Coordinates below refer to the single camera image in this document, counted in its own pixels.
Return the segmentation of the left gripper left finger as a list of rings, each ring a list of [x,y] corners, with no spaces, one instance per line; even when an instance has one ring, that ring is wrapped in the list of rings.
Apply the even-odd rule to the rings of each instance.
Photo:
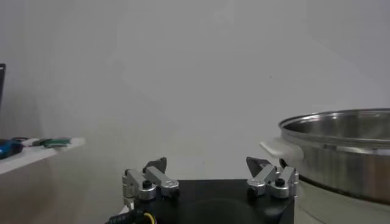
[[[152,201],[157,193],[165,198],[176,199],[180,196],[178,180],[168,177],[165,172],[166,157],[149,161],[142,169],[126,169],[122,175],[122,200],[129,210],[135,209],[136,201]]]

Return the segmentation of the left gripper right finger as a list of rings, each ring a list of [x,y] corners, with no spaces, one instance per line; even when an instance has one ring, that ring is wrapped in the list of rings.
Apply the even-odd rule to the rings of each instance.
[[[293,167],[277,167],[266,159],[247,157],[246,163],[252,175],[247,183],[247,195],[251,200],[270,194],[277,199],[297,197],[299,173]]]

